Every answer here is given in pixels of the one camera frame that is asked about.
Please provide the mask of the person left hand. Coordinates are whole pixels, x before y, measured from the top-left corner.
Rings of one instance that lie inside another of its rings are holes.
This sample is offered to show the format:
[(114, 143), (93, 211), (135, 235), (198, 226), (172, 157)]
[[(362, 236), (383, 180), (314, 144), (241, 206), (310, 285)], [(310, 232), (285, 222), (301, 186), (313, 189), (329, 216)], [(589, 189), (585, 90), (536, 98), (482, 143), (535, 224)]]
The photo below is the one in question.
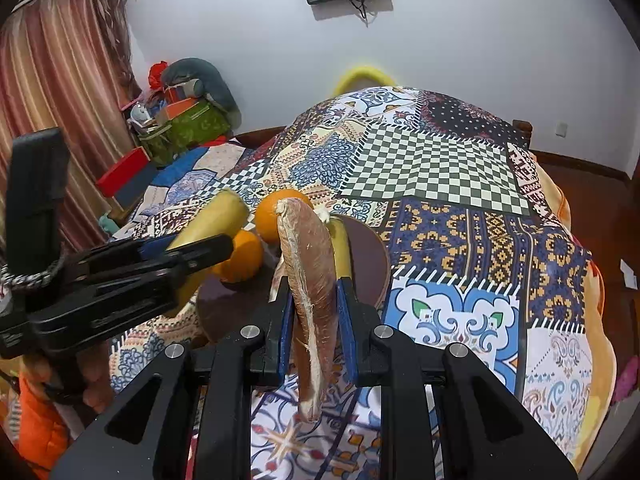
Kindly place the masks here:
[[(93, 408), (100, 414), (114, 400), (110, 364), (108, 364), (108, 343), (102, 342), (82, 350), (77, 356), (77, 362), (86, 382), (82, 400), (89, 408)], [(51, 402), (44, 391), (44, 384), (50, 382), (53, 372), (45, 358), (36, 354), (22, 356), (21, 374), (37, 399), (42, 402)]]

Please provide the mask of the orange sleeve forearm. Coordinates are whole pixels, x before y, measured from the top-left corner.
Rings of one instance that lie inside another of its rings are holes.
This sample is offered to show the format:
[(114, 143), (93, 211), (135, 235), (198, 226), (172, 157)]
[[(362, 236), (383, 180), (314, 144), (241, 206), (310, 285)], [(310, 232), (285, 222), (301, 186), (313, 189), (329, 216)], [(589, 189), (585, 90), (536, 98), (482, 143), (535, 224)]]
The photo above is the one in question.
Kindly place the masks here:
[(24, 372), (20, 388), (22, 414), (16, 448), (36, 476), (47, 479), (70, 447), (70, 432), (53, 403), (36, 391)]

